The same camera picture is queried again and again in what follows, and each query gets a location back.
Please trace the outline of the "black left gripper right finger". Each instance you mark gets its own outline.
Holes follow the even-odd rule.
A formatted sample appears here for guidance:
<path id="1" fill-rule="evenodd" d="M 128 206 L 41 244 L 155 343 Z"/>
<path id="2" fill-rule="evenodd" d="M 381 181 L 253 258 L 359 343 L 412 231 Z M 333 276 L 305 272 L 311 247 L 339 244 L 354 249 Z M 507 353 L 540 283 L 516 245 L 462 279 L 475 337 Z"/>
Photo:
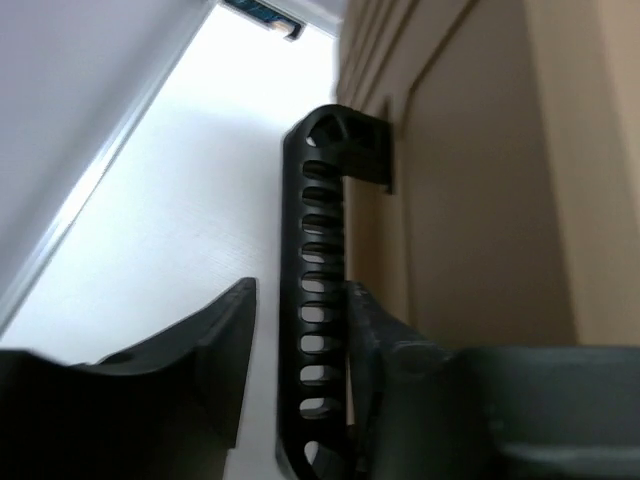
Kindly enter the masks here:
<path id="1" fill-rule="evenodd" d="M 347 287 L 366 479 L 635 479 L 632 347 L 447 350 Z"/>

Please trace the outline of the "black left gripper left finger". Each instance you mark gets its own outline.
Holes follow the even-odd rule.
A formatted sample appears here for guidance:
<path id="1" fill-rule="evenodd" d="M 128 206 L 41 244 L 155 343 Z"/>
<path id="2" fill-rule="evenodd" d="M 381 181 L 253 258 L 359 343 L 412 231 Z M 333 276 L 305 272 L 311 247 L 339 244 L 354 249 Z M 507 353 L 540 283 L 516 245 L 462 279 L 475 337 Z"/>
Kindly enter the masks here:
<path id="1" fill-rule="evenodd" d="M 94 364 L 1 354 L 5 479 L 220 479 L 236 446 L 257 310 L 237 281 Z"/>

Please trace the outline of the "tan plastic toolbox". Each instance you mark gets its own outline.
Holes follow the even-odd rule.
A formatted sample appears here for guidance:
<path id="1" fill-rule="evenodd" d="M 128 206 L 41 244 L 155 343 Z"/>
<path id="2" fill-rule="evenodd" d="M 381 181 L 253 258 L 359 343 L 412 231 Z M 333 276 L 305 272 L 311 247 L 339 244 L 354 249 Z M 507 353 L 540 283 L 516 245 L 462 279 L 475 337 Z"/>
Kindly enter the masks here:
<path id="1" fill-rule="evenodd" d="M 639 5 L 352 1 L 338 101 L 390 122 L 348 275 L 448 348 L 639 342 Z"/>

